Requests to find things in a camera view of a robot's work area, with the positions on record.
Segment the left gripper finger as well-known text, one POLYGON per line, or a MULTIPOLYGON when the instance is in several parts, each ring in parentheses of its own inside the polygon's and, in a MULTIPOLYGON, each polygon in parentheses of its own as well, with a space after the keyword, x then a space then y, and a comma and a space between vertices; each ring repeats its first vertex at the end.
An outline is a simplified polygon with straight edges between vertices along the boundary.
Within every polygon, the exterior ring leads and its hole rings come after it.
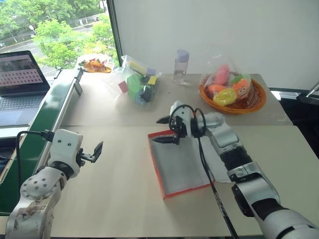
POLYGON ((86 160, 91 162, 91 163, 95 163, 102 153, 102 148, 103 148, 103 142, 101 141, 95 147, 93 154, 88 154, 86 156, 86 160))

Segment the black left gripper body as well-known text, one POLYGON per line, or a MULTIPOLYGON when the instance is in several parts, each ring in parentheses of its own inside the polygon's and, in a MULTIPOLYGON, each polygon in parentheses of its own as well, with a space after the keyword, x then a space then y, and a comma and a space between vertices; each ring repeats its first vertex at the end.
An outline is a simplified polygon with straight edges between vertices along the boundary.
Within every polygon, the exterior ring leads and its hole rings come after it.
POLYGON ((77 164, 79 167, 82 167, 85 165, 86 158, 87 158, 87 154, 83 152, 82 148, 80 148, 77 153, 77 164))

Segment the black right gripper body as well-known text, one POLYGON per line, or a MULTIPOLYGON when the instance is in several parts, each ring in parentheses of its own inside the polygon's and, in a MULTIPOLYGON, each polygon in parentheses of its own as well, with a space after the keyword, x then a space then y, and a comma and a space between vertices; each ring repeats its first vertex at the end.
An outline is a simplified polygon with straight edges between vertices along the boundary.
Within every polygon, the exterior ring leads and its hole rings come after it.
POLYGON ((180 139, 186 138, 187 136, 187 129, 183 119, 179 116, 171 116, 168 121, 168 126, 169 129, 174 132, 172 142, 179 145, 180 139))

